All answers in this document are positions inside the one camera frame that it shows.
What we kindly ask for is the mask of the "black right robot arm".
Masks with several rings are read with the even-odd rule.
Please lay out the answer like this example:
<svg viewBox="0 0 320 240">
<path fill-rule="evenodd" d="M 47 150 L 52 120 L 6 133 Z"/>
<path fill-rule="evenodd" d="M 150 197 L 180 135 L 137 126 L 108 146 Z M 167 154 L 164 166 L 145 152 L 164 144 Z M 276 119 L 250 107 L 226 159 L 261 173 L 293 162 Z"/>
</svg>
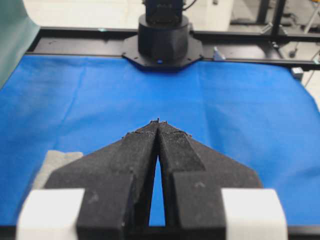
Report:
<svg viewBox="0 0 320 240">
<path fill-rule="evenodd" d="M 184 0 L 144 0 L 137 34 L 123 42 L 122 57 L 148 71 L 178 71 L 203 59 L 203 44 L 192 37 Z"/>
</svg>

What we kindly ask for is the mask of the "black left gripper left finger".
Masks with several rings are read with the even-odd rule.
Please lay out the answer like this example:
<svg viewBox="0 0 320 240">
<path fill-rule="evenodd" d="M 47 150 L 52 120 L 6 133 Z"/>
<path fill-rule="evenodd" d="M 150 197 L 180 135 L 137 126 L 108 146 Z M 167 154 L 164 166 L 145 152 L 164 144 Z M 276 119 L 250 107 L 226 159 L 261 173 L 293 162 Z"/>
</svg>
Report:
<svg viewBox="0 0 320 240">
<path fill-rule="evenodd" d="M 85 190 L 76 220 L 80 240 L 123 240 L 149 225 L 159 123 L 54 170 L 46 189 Z"/>
</svg>

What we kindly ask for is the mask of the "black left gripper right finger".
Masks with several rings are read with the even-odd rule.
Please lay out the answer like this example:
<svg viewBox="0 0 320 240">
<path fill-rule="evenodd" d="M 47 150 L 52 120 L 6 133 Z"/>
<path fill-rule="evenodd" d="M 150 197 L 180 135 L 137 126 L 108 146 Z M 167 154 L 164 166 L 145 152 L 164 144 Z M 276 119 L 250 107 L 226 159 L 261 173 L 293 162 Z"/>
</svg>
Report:
<svg viewBox="0 0 320 240">
<path fill-rule="evenodd" d="M 161 122 L 158 126 L 165 221 L 182 230 L 225 229 L 222 188 L 261 188 L 257 173 Z"/>
</svg>

